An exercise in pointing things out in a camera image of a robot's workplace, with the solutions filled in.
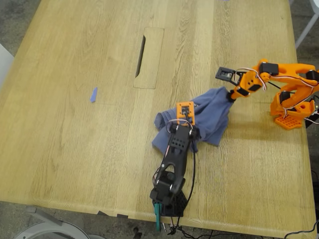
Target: white wire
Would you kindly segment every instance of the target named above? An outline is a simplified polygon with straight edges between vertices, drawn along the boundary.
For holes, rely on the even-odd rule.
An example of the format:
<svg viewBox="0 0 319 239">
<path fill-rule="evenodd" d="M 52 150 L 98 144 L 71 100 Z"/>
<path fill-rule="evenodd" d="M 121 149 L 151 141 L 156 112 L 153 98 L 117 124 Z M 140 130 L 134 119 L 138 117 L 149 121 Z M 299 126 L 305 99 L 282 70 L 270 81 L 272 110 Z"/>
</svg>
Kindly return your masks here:
<svg viewBox="0 0 319 239">
<path fill-rule="evenodd" d="M 310 121 L 310 122 L 312 122 L 312 123 L 314 123 L 314 124 L 319 124 L 319 123 L 314 122 L 314 121 L 312 121 L 311 119 L 308 119 L 308 118 L 305 118 L 305 120 L 308 120 L 308 121 Z"/>
<path fill-rule="evenodd" d="M 254 72 L 256 72 L 256 78 L 258 78 L 258 79 L 260 80 L 260 82 L 263 84 L 263 91 L 266 91 L 266 90 L 267 90 L 267 86 L 266 86 L 265 82 L 263 81 L 263 79 L 261 79 L 260 75 L 258 74 L 258 71 L 254 70 L 254 69 L 251 69 L 251 68 L 247 68 L 247 67 L 238 68 L 238 69 L 235 71 L 234 81 L 235 81 L 236 83 L 238 83 L 237 80 L 236 80 L 236 75 L 237 75 L 237 71 L 238 71 L 238 70 L 246 70 L 246 71 L 254 71 Z"/>
<path fill-rule="evenodd" d="M 291 106 L 290 108 L 285 108 L 285 107 L 283 107 L 283 109 L 285 110 L 285 116 L 284 116 L 284 118 L 287 117 L 287 114 L 288 114 L 287 110 L 290 110 L 290 109 L 292 109 L 293 107 L 295 107 L 296 105 L 300 104 L 301 102 L 304 102 L 306 99 L 308 99 L 308 98 L 313 94 L 313 91 L 314 91 L 314 88 L 312 87 L 311 92 L 310 92 L 310 95 L 307 96 L 306 98 L 304 98 L 302 101 L 299 101 L 299 102 L 298 102 L 297 104 L 295 104 L 294 106 Z"/>
<path fill-rule="evenodd" d="M 186 123 L 188 123 L 188 125 L 190 126 L 190 128 L 193 129 L 193 126 L 191 125 L 191 123 L 188 122 L 188 121 L 185 120 L 185 119 L 171 119 L 171 120 L 169 120 L 169 121 L 166 123 L 166 131 L 167 131 L 168 133 L 170 133 L 170 131 L 167 129 L 167 125 L 168 125 L 169 123 L 175 122 L 175 121 L 183 121 L 183 122 L 186 122 Z"/>
<path fill-rule="evenodd" d="M 294 76 L 271 76 L 271 78 L 275 78 L 275 79 L 279 79 L 279 78 L 290 78 L 290 79 L 297 79 L 300 80 L 302 83 L 304 83 L 305 85 L 313 88 L 316 87 L 319 83 L 317 83 L 315 86 L 310 85 L 309 83 L 307 83 L 306 81 L 304 81 L 303 79 L 299 78 L 299 77 L 294 77 Z"/>
</svg>

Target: blue towel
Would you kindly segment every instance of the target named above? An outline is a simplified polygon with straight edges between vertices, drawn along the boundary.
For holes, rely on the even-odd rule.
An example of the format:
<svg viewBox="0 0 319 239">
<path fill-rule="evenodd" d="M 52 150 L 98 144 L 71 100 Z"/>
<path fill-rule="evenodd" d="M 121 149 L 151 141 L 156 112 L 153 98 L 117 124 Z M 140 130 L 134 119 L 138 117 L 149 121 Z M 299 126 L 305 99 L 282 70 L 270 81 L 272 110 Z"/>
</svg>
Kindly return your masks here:
<svg viewBox="0 0 319 239">
<path fill-rule="evenodd" d="M 225 87 L 212 88 L 205 94 L 194 98 L 195 124 L 199 128 L 200 140 L 218 145 L 228 124 L 228 112 L 233 103 L 226 98 L 228 91 Z M 160 112 L 156 115 L 154 124 L 159 132 L 152 145 L 163 154 L 166 152 L 169 133 L 166 123 L 176 118 L 176 108 Z"/>
</svg>

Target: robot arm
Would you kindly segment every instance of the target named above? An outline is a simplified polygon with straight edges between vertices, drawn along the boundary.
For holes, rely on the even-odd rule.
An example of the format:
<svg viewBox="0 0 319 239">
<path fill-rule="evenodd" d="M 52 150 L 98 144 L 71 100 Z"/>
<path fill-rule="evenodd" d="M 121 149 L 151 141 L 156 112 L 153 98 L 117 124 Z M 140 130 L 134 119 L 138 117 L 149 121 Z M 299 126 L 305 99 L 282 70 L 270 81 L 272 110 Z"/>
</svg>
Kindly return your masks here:
<svg viewBox="0 0 319 239">
<path fill-rule="evenodd" d="M 305 73 L 306 78 L 298 73 Z M 314 92 L 319 91 L 319 73 L 312 65 L 272 64 L 262 59 L 252 69 L 240 68 L 234 71 L 220 67 L 216 78 L 235 85 L 228 95 L 229 101 L 232 102 L 238 97 L 248 97 L 260 88 L 266 90 L 266 83 L 269 81 L 286 83 L 280 88 L 280 92 L 276 93 L 270 107 L 271 115 L 279 115 L 275 122 L 286 129 L 301 127 L 302 120 L 316 111 L 313 99 L 305 101 Z"/>
</svg>

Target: concrete floor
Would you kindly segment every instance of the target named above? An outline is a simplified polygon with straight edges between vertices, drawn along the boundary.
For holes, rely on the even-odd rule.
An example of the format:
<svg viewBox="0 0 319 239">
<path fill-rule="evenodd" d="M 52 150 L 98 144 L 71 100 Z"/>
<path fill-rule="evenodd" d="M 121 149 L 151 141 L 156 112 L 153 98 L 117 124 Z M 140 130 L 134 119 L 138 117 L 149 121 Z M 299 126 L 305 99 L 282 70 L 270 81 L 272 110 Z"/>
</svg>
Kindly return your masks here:
<svg viewBox="0 0 319 239">
<path fill-rule="evenodd" d="M 27 27 L 36 11 L 40 0 L 0 0 L 0 44 L 12 55 L 15 55 Z M 295 0 L 291 8 L 295 38 L 297 38 L 313 15 L 308 0 Z M 306 39 L 297 50 L 298 61 L 313 64 L 319 69 L 319 21 L 312 28 Z M 319 148 L 316 139 L 319 126 L 312 125 L 307 129 L 312 169 L 319 173 Z M 37 220 L 24 212 L 25 206 L 0 202 L 0 239 L 14 238 L 21 230 L 33 225 Z M 142 238 L 184 238 L 180 232 L 167 236 L 165 232 L 155 231 L 155 224 L 138 220 L 120 219 L 83 213 L 68 212 L 56 209 L 43 209 L 57 219 L 78 225 L 88 234 L 97 234 L 106 239 L 133 238 L 133 228 L 138 227 Z M 184 227 L 185 231 L 197 237 L 210 234 L 210 230 Z M 228 235 L 216 238 L 228 239 L 260 239 L 252 235 Z"/>
</svg>

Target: wood grain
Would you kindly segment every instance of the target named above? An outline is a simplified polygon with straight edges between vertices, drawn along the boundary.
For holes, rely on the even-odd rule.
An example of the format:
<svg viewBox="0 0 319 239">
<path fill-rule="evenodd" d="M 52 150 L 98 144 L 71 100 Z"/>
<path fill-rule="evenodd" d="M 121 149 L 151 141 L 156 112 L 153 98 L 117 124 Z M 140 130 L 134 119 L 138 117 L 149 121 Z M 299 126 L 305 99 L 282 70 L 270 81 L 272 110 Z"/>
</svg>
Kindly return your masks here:
<svg viewBox="0 0 319 239">
<path fill-rule="evenodd" d="M 142 44 L 139 57 L 141 63 L 138 64 L 139 73 L 134 80 L 135 88 L 155 89 L 163 35 L 163 28 L 145 28 L 144 44 Z"/>
<path fill-rule="evenodd" d="M 165 31 L 155 89 L 133 87 L 146 27 Z M 218 67 L 260 58 L 297 61 L 287 0 L 42 0 L 0 92 L 0 200 L 154 221 L 156 113 L 231 89 Z M 273 123 L 275 91 L 238 99 L 220 145 L 198 144 L 182 225 L 279 238 L 312 227 L 306 131 Z M 191 175 L 189 155 L 186 195 Z"/>
</svg>

